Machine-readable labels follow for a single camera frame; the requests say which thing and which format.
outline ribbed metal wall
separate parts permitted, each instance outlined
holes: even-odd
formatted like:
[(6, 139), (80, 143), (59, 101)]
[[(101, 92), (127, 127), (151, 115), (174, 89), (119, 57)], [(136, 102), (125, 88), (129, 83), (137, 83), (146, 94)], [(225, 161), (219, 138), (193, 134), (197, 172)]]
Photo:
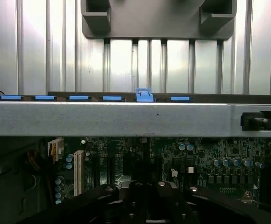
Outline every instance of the ribbed metal wall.
[(224, 42), (88, 40), (79, 0), (0, 0), (0, 90), (271, 94), (271, 0), (238, 0)]

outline cable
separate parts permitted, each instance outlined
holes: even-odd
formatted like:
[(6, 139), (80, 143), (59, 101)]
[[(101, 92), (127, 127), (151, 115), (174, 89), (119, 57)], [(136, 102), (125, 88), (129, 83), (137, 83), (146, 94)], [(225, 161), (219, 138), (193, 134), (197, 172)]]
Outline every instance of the cable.
[(27, 190), (32, 190), (32, 189), (34, 189), (34, 188), (36, 187), (36, 185), (37, 185), (37, 179), (36, 179), (35, 175), (32, 174), (32, 177), (34, 178), (34, 185), (33, 185), (32, 187), (28, 188)]

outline screw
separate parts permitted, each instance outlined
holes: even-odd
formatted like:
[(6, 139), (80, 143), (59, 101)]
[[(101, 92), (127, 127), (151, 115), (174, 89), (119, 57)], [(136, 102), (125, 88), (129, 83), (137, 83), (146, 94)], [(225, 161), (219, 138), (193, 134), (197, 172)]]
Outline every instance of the screw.
[(108, 192), (110, 192), (110, 191), (112, 191), (113, 189), (110, 187), (110, 186), (108, 186), (107, 188), (105, 188), (105, 191), (108, 191)]

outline motherboard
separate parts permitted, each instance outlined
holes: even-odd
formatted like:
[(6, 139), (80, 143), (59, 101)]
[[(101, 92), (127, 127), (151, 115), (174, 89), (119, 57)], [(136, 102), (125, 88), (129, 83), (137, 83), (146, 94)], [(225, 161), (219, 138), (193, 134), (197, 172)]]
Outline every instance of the motherboard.
[(263, 138), (65, 137), (48, 147), (49, 154), (55, 148), (56, 203), (104, 183), (120, 188), (143, 174), (181, 191), (196, 184), (257, 200), (260, 170), (271, 156), (271, 141)]

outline blue clip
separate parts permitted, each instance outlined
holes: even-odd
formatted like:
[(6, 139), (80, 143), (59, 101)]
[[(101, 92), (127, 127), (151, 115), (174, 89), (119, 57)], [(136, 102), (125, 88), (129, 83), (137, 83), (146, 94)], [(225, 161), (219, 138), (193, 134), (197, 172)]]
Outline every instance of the blue clip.
[(54, 100), (55, 96), (35, 96), (36, 100)]
[(137, 102), (154, 102), (151, 88), (137, 88), (135, 92)]
[(171, 101), (190, 101), (189, 97), (171, 97)]
[(88, 100), (88, 96), (69, 96), (69, 100)]
[(102, 100), (122, 100), (121, 96), (104, 96)]
[(1, 95), (1, 99), (10, 99), (10, 100), (20, 100), (21, 96), (19, 95)]

